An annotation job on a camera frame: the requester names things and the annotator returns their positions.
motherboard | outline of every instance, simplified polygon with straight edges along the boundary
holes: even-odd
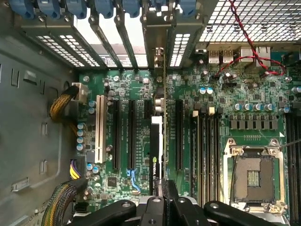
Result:
[[[80,171],[89,181],[77,202],[87,202],[90,212],[121,199],[138,204],[154,194],[160,175],[200,206],[231,201],[289,219],[295,156],[281,145],[300,138],[287,130],[287,123],[296,123],[291,112],[301,108],[298,70],[277,77],[231,67],[212,81],[218,71],[200,60],[159,75],[82,73],[87,102],[79,104],[75,159],[84,162]]]

screw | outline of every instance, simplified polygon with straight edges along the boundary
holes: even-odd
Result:
[[[122,207],[124,207],[124,208],[126,208],[126,207],[130,207],[131,206],[131,204],[130,203],[128,203],[128,202],[125,202],[125,203],[123,203],[122,204]]]
[[[219,206],[218,206],[216,203],[211,203],[210,206],[211,206],[213,209],[219,208]]]
[[[184,198],[179,198],[178,202],[183,203],[183,202],[186,202],[186,200]]]
[[[153,198],[152,201],[153,202],[161,202],[161,199],[156,197],[156,198]]]

metal mesh grille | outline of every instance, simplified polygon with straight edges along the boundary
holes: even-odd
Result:
[[[66,42],[81,58],[84,59],[90,66],[99,67],[99,64],[91,57],[90,54],[74,39],[72,35],[60,35],[60,38]]]
[[[61,57],[69,61],[76,67],[84,67],[84,65],[77,60],[73,55],[71,55],[67,50],[57,44],[50,36],[37,36],[37,38],[51,48],[54,52],[59,54]]]
[[[253,41],[301,38],[301,0],[236,0],[235,6]],[[199,41],[246,41],[228,0],[219,0]]]

black connector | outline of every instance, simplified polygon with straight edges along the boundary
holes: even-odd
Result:
[[[121,150],[121,105],[119,100],[113,102],[113,169],[120,169]]]
[[[133,170],[136,165],[136,101],[128,102],[128,151],[127,168]]]
[[[183,101],[175,101],[175,168],[183,170]]]

chip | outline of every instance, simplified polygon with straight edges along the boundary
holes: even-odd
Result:
[[[117,178],[109,177],[108,178],[108,187],[117,187]]]

